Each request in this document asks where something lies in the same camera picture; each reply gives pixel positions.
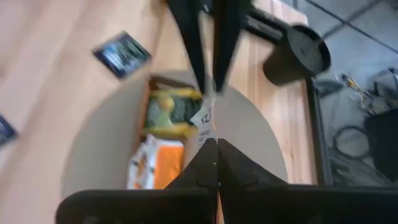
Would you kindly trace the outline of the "round grey mat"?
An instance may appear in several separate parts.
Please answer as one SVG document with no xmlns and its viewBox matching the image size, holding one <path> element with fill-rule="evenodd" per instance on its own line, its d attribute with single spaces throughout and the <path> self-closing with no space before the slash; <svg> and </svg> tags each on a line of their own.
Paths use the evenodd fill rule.
<svg viewBox="0 0 398 224">
<path fill-rule="evenodd" d="M 187 70 L 136 75 L 92 112 L 74 139 L 63 173 L 62 197 L 88 189 L 125 189 L 127 166 L 139 145 L 149 80 L 165 77 L 196 87 Z M 254 162 L 287 181 L 277 138 L 261 112 L 231 85 L 216 97 L 214 124 L 225 139 Z"/>
</svg>

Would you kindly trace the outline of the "green potted plant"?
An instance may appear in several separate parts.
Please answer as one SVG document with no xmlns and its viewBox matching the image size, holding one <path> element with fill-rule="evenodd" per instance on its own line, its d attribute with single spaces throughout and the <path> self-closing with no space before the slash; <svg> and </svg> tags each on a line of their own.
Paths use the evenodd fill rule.
<svg viewBox="0 0 398 224">
<path fill-rule="evenodd" d="M 277 86 L 312 78 L 331 66 L 325 41 L 307 26 L 292 25 L 281 35 L 272 35 L 266 40 L 275 48 L 262 64 L 262 70 Z"/>
</svg>

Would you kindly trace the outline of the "wooden tea organizer tray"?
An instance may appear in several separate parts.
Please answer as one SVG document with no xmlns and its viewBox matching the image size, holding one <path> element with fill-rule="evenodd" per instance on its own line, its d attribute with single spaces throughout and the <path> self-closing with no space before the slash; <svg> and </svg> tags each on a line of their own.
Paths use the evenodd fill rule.
<svg viewBox="0 0 398 224">
<path fill-rule="evenodd" d="M 144 98 L 143 98 L 142 108 L 140 110 L 140 117 L 139 117 L 139 129 L 138 129 L 138 134 L 137 134 L 139 139 L 137 141 L 137 147 L 136 147 L 135 152 L 137 151 L 137 148 L 139 147 L 140 143 L 145 141 L 146 136 L 149 135 L 149 134 L 145 134 L 143 132 L 144 122 L 145 122 L 145 117 L 146 117 L 147 103 L 149 100 L 149 92 L 152 90 L 166 90 L 166 89 L 171 89 L 171 88 L 191 88 L 191 89 L 195 90 L 195 88 L 192 85 L 189 85 L 188 83 L 176 81 L 176 80 L 161 77 L 161 76 L 153 76 L 148 81 L 146 81 L 146 84 L 144 85 Z M 183 145 L 184 145 L 183 169 L 184 169 L 184 163 L 186 161 L 185 155 L 189 152 L 189 150 L 197 147 L 197 143 L 193 139 L 196 131 L 197 131 L 197 127 L 195 127 L 195 129 L 193 130 L 191 135 L 189 135 L 187 138 L 167 138 L 167 137 L 163 137 L 163 136 L 157 136 L 157 135 L 153 135 L 153 134 L 152 135 L 157 138 L 160 138 L 160 139 L 178 140 L 183 143 Z"/>
</svg>

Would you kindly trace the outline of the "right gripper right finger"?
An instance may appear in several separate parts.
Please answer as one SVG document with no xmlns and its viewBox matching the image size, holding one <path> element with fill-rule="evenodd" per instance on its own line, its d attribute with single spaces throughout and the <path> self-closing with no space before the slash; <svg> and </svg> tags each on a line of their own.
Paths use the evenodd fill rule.
<svg viewBox="0 0 398 224">
<path fill-rule="evenodd" d="M 224 220 L 232 224 L 398 224 L 398 190 L 288 184 L 218 141 Z"/>
</svg>

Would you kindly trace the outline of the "dark blue tea packet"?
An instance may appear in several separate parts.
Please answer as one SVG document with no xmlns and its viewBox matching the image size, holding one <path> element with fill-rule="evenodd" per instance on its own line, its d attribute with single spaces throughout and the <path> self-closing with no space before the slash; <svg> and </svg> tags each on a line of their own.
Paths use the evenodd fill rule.
<svg viewBox="0 0 398 224">
<path fill-rule="evenodd" d="M 92 49 L 93 55 L 118 79 L 142 68 L 152 55 L 128 32 L 121 31 Z"/>
<path fill-rule="evenodd" d="M 16 130 L 0 115 L 0 147 L 17 137 Z"/>
</svg>

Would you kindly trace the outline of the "white orange tea packet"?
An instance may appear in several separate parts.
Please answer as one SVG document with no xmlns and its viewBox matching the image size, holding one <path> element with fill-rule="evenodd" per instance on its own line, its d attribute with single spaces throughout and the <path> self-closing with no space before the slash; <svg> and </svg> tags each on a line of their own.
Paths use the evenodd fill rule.
<svg viewBox="0 0 398 224">
<path fill-rule="evenodd" d="M 216 98 L 214 96 L 207 96 L 198 112 L 190 119 L 190 121 L 198 129 L 198 146 L 202 147 L 207 139 L 217 139 L 216 131 L 213 122 L 213 106 Z"/>
<path fill-rule="evenodd" d="M 129 159 L 126 188 L 166 188 L 182 172 L 183 156 L 184 145 L 181 141 L 147 135 Z"/>
</svg>

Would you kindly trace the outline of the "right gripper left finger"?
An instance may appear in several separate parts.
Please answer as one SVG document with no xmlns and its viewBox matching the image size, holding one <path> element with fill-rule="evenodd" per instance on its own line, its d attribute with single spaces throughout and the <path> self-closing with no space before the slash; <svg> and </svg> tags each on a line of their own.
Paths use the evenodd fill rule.
<svg viewBox="0 0 398 224">
<path fill-rule="evenodd" d="M 84 190 L 63 200 L 56 224 L 215 224 L 218 145 L 207 139 L 163 190 Z"/>
</svg>

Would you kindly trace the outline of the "black case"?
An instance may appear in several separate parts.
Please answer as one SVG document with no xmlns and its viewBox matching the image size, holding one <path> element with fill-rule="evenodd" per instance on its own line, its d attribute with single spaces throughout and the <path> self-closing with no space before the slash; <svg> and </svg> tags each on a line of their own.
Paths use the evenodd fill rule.
<svg viewBox="0 0 398 224">
<path fill-rule="evenodd" d="M 398 181 L 398 109 L 368 117 L 364 128 L 376 169 L 392 182 Z"/>
</svg>

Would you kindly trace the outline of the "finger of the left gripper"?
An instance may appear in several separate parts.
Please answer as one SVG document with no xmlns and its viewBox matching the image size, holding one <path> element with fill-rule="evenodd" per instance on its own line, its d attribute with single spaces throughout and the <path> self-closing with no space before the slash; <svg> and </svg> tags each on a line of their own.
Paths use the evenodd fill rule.
<svg viewBox="0 0 398 224">
<path fill-rule="evenodd" d="M 198 21 L 198 1 L 167 0 L 167 4 L 180 30 L 198 87 L 205 94 L 206 72 Z"/>
<path fill-rule="evenodd" d="M 221 93 L 251 0 L 213 0 L 213 79 Z"/>
</svg>

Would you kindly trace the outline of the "green yellow tea packet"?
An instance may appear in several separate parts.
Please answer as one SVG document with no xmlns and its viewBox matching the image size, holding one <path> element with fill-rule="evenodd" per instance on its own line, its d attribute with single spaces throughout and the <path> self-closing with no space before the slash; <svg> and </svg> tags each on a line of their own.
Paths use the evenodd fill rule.
<svg viewBox="0 0 398 224">
<path fill-rule="evenodd" d="M 195 129 L 192 118 L 202 104 L 201 92 L 191 88 L 152 90 L 143 132 L 167 138 L 187 138 Z"/>
</svg>

